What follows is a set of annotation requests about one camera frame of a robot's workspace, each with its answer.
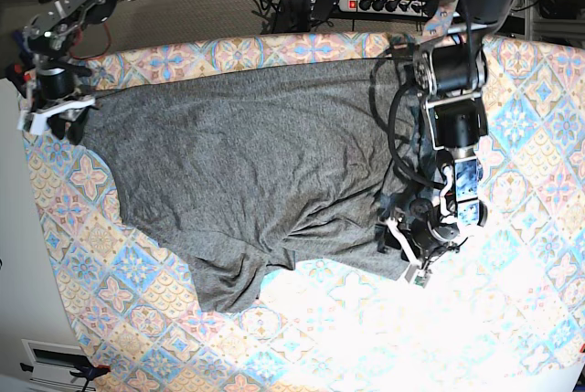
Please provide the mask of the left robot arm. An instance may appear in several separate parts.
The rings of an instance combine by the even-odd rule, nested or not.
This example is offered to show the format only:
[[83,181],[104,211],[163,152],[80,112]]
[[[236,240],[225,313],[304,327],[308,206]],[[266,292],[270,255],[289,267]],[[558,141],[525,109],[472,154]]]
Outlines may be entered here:
[[[459,250],[471,228],[486,222],[488,209],[478,196],[480,162],[473,150],[488,134],[483,39],[502,27],[514,1],[439,0],[413,49],[407,79],[391,102],[387,136],[393,164],[410,181],[437,194],[434,200],[415,199],[408,212],[393,209],[385,221],[409,264],[405,278],[410,284],[426,286],[431,265]],[[437,179],[416,173],[399,155],[397,115],[408,92],[420,99]]]

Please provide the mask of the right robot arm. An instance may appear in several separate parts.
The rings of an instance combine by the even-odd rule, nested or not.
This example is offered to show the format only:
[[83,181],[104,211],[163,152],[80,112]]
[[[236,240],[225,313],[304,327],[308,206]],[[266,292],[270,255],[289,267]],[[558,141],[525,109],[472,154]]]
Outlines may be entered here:
[[24,27],[23,45],[36,79],[23,78],[27,106],[20,112],[20,130],[34,135],[49,130],[80,143],[96,99],[80,83],[92,76],[86,66],[92,57],[76,57],[73,49],[88,26],[106,25],[120,1],[55,0]]

